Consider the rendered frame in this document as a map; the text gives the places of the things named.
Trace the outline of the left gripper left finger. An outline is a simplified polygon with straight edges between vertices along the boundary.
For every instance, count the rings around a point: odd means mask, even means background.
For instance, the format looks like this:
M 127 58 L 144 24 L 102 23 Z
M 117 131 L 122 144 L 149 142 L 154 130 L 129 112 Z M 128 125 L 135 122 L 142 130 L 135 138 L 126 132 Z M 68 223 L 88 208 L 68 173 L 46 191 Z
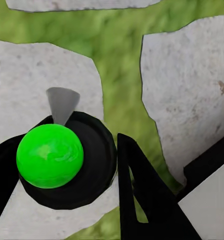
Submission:
M 19 181 L 16 155 L 25 135 L 12 137 L 0 144 L 0 216 Z

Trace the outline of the insectifuge atomizer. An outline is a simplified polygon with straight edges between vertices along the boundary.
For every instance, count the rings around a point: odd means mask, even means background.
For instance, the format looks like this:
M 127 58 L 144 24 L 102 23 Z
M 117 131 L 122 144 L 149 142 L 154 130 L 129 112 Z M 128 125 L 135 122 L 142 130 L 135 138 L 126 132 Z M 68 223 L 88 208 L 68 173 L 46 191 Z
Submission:
M 47 89 L 52 115 L 22 138 L 16 152 L 19 179 L 37 203 L 54 210 L 92 204 L 112 184 L 118 150 L 100 121 L 74 111 L 80 93 Z

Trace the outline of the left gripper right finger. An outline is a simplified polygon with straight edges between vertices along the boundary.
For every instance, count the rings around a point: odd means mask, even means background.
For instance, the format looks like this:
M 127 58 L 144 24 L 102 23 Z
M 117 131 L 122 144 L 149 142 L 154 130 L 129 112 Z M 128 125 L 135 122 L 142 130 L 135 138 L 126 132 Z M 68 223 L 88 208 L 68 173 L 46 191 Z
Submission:
M 131 168 L 148 223 L 137 220 Z M 121 240 L 202 240 L 136 141 L 117 134 Z

